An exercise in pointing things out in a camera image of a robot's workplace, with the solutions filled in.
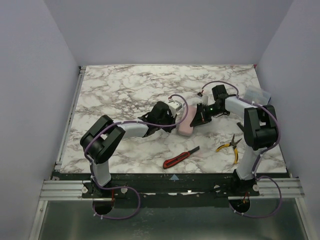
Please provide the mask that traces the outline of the pink zippered umbrella case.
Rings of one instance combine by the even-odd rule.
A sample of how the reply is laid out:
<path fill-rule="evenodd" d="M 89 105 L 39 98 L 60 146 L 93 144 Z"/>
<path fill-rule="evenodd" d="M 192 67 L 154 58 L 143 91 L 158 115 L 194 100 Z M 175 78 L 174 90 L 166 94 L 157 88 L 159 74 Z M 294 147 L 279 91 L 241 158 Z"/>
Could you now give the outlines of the pink zippered umbrella case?
<path fill-rule="evenodd" d="M 194 127 L 191 127 L 190 124 L 192 123 L 195 115 L 196 115 L 197 108 L 192 105 L 188 105 L 188 112 L 187 109 L 183 109 L 182 118 L 184 121 L 178 126 L 177 132 L 186 137 L 190 137 L 193 134 Z"/>

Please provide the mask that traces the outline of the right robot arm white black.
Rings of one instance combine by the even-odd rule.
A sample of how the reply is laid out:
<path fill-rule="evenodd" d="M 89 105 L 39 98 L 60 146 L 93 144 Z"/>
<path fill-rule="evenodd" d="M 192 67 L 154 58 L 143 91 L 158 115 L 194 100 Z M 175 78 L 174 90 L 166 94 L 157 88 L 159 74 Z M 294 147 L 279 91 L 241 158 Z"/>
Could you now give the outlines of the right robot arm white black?
<path fill-rule="evenodd" d="M 212 89 L 214 103 L 199 103 L 191 127 L 211 122 L 218 115 L 236 114 L 243 118 L 243 138 L 246 148 L 238 167 L 232 173 L 228 189 L 231 193 L 248 191 L 256 182 L 256 172 L 262 155 L 273 149 L 281 134 L 275 108 L 249 102 L 236 94 L 229 94 L 224 82 Z"/>

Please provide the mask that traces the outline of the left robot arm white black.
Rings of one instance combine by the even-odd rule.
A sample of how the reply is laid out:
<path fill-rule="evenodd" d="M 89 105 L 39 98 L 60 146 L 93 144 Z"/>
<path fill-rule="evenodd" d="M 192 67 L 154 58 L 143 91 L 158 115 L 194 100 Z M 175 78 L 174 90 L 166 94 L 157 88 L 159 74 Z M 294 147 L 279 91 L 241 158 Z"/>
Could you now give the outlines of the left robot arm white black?
<path fill-rule="evenodd" d="M 89 160 L 92 182 L 105 187 L 112 179 L 109 159 L 119 143 L 128 138 L 145 138 L 162 129 L 170 133 L 176 128 L 177 112 L 183 104 L 176 100 L 159 101 L 152 110 L 138 119 L 114 122 L 101 116 L 80 139 L 84 156 Z"/>

